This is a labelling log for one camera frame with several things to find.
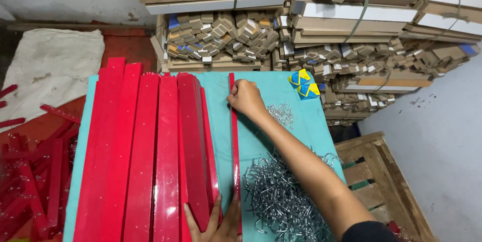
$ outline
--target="red floor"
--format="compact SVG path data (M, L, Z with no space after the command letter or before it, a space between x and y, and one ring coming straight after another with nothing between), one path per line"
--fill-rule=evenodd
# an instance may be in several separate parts
M146 35L144 29L105 29L101 30L104 35L105 52L101 67L105 67L110 57L125 57L128 63L140 62L144 65L144 72L155 72L157 58L151 45L150 35ZM60 109L82 116L85 104L85 96L61 106ZM8 135L20 133L26 135L30 149L35 147L35 141L45 140L63 123L63 118L53 114L45 114L25 124L17 126L0 134L0 147L8 143ZM15 235L15 238L25 238L29 234L29 224Z

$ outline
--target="black sleeve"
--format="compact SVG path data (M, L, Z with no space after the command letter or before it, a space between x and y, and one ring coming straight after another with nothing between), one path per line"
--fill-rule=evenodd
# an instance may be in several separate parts
M398 242L398 240L383 223L365 221L348 228L341 242Z

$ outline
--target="table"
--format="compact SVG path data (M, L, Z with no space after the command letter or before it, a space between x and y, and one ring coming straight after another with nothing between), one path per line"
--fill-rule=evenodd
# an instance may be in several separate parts
M235 72L235 79L247 79L256 82L261 91L261 96L266 105L288 103L294 115L293 124L287 129L306 146L312 147L318 155L327 153L336 154L328 126L326 125L320 100L311 99L301 101L298 93L287 78L292 72ZM232 149L231 149L231 126L230 110L226 102L229 92L228 72L207 72L194 73L201 82L206 92L206 101L213 139L214 157L216 161L217 177L220 193L223 195L222 207L226 212L231 200L232 177ZM89 78L89 90L82 117L79 140L77 144L74 170L72 173L72 184L69 193L67 206L67 219L64 230L64 242L72 242L75 230L75 219L77 216L77 205L79 201L83 160L90 127L90 116L92 114L93 94L98 76ZM272 151L273 144L263 133L257 133L256 127L246 116L238 114L238 138L239 138L239 168L244 174L246 168L253 159L258 160L266 157L268 151ZM335 161L334 169L338 176L345 182L341 164ZM241 184L242 201L248 194L244 190L243 181ZM250 209L250 200L242 203L243 217L243 239L244 241L274 241L276 235L262 234L256 231L256 218Z

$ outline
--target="hand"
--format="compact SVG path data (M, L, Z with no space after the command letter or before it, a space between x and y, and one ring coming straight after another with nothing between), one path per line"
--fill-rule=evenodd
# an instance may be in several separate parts
M251 120L256 115L267 111L256 83L246 79L238 79L234 82L231 94L226 97L226 100Z
M221 226L217 228L220 208L221 195L218 195L211 216L209 217L206 232L201 233L188 204L184 204L184 212L186 214L192 242L242 242L243 236L238 236L239 218L241 217L241 202L238 200L238 194L234 194L233 201L224 216L223 222Z

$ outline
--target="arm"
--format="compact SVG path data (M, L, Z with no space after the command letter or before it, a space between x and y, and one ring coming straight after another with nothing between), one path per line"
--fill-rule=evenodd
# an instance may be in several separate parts
M375 220L330 167L269 114L256 83L237 80L227 101L273 141L336 239L341 240L345 231L358 222Z

